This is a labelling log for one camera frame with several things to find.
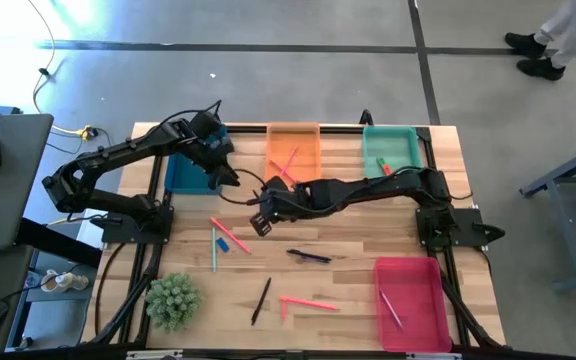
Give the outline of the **red plastic bin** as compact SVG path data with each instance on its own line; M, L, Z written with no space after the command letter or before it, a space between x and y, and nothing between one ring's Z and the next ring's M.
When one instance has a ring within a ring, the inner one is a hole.
M430 257L379 257L373 267L377 334L387 352L443 353L452 347L439 264ZM383 290L404 330L379 295Z

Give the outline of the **black aluminium table frame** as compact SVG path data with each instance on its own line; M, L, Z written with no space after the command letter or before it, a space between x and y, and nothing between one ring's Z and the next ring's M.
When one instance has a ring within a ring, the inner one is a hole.
M266 161L266 124L235 124L232 134L233 167L262 174ZM360 125L320 125L323 177L356 180L363 176ZM444 171L451 193L470 192L457 129L429 126L436 165ZM145 347L186 350L246 350L277 354L307 350L382 351L377 333L373 266L379 257L426 256L418 240L414 212L417 204L397 197L349 206L331 217L273 225L266 237L257 237L249 224L256 207L224 202L215 196L172 195L175 208L172 233L162 251L159 276L190 274L201 288L202 306L189 325L166 333L149 325ZM251 253L234 244L218 252L211 270L211 222L217 218ZM332 257L330 264L307 263L285 251ZM127 244L108 267L103 291L93 295L82 340L95 335L94 301L101 329L127 295L137 246ZM462 299L490 337L505 343L497 301L486 258L481 250L453 250ZM254 326L251 317L267 278L272 278ZM338 311L291 304L281 318L280 296L332 304Z

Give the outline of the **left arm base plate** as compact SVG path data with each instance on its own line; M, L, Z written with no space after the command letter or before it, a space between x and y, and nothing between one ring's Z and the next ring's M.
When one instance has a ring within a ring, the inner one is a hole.
M170 237L173 215L172 206L158 205L144 215L108 212L91 223L103 230L103 243L163 245Z

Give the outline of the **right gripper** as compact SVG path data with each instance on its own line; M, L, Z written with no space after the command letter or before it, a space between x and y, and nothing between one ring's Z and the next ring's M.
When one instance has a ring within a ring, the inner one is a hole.
M249 222L259 237L272 230L272 220L305 220L313 218L308 188L302 184L287 185L278 176L262 186L260 212Z

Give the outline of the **dark blue plastic bin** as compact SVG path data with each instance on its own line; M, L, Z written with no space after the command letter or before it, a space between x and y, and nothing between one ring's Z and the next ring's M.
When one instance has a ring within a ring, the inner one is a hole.
M227 128L221 124L219 130ZM169 156L165 176L165 188L174 194L185 195L217 195L221 192L220 185L216 189L208 187L209 174L195 163L198 152L197 137L188 126L182 129L184 140L189 139L181 151Z

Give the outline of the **matte black pen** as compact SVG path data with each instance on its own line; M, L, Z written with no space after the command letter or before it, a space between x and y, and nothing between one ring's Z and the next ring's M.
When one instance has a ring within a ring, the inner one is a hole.
M272 283L272 278L269 277L265 282L265 285L264 285L263 291L261 293L261 296L259 298L259 301L257 303L257 306L256 306L256 308L255 308L255 310L251 316L251 326L254 326L257 322L257 319L258 319L259 314L260 314L262 307L264 305L265 298L267 296L267 293L269 291L271 283Z

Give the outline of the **grey desk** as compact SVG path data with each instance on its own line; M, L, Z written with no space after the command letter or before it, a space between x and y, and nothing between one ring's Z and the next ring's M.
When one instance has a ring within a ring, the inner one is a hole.
M50 114L0 115L0 249L16 239L52 123Z

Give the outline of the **orange plastic bin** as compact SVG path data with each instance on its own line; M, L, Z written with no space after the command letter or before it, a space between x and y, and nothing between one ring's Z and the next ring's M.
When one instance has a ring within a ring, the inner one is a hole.
M270 123L266 132L266 181L279 176L279 171L270 164L272 159L281 167L289 153L297 145L298 150L287 172L298 182L307 182L321 177L320 127L317 123ZM293 185L285 176L280 177Z

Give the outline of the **clear pen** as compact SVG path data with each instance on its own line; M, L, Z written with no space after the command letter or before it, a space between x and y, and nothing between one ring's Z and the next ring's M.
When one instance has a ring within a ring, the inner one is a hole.
M404 330L404 326L403 323L401 322L397 312L395 311L393 305L391 304L391 302L389 301L387 295L385 294L385 292L383 290L379 290L379 295L381 297L381 299L384 301L384 303L386 304L391 316L394 319L394 322L397 324L397 326L401 329Z

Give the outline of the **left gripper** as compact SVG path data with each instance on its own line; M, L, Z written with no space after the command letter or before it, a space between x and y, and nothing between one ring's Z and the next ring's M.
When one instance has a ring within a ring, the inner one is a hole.
M226 130L196 135L198 152L195 163L209 174L208 187L216 189L224 186L239 187L239 176L228 162L228 155L234 151L233 142Z

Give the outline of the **teal plastic bin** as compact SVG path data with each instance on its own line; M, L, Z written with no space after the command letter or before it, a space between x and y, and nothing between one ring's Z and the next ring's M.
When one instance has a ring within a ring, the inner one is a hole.
M362 133L364 175L384 176L376 158L383 158L392 172L402 167L422 167L416 131L409 126L368 126Z

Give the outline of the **green artificial plant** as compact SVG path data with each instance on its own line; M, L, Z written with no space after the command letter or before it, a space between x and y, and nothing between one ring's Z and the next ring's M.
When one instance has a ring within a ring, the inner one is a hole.
M150 283L145 301L154 326L170 333L188 325L202 305L203 296L188 274L171 273Z

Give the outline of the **white box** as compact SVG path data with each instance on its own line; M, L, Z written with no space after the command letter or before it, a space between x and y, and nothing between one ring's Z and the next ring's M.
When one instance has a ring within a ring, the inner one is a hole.
M86 220L80 223L77 240L97 249L103 250L106 247L106 245L102 242L104 230L92 224L89 220L89 217L106 214L106 211L87 209L83 213L83 217L85 217Z

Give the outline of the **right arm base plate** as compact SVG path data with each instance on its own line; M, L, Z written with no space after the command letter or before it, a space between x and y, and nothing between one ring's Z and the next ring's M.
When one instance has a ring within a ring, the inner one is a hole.
M486 247L505 236L503 229L484 224L480 211L474 208L418 208L416 223L421 245L436 249Z

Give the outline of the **person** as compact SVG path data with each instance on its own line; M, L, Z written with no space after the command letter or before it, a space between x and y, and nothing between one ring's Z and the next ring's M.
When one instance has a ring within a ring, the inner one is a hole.
M532 34L508 32L504 42L525 57L516 68L530 77L561 79L576 58L576 0L567 0Z

